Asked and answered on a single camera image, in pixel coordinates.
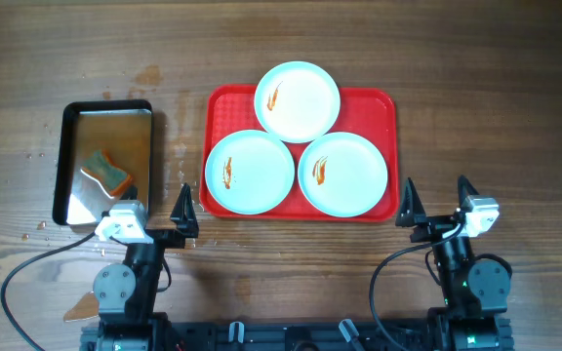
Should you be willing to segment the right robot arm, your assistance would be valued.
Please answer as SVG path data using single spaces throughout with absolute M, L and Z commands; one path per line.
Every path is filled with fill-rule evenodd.
M 407 180 L 395 224 L 411 227 L 413 243 L 428 243 L 443 308 L 427 312 L 426 350 L 498 350 L 514 348 L 507 310 L 512 268 L 503 258 L 476 254 L 471 240 L 496 223 L 499 204 L 482 196 L 465 176 L 458 179 L 459 206 L 453 214 L 429 216 L 411 180 Z

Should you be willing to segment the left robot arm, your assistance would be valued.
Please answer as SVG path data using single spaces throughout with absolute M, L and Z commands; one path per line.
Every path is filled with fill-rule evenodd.
M 148 212 L 138 200 L 120 200 L 96 228 L 102 240 L 126 247 L 124 260 L 98 273 L 93 293 L 98 301 L 99 324 L 82 330 L 82 350 L 178 350 L 180 337 L 165 313 L 155 312 L 160 275 L 169 272 L 165 250 L 181 249 L 196 238 L 199 226 L 185 183 L 170 215 L 175 226 L 148 229 Z

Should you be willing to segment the orange green sponge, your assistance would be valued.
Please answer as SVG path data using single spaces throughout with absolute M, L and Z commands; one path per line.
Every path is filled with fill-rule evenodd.
M 116 166 L 103 149 L 95 151 L 82 163 L 81 173 L 97 182 L 111 198 L 123 195 L 133 182 L 133 177 Z

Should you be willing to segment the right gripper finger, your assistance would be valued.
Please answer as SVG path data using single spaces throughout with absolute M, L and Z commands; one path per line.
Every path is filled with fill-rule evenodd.
M 405 181 L 404 191 L 395 225 L 398 227 L 415 227 L 426 224 L 426 213 L 418 191 L 410 177 Z
M 459 207 L 463 211 L 470 211 L 472 209 L 472 201 L 478 195 L 478 191 L 471 184 L 469 179 L 465 175 L 460 175 L 458 178 Z

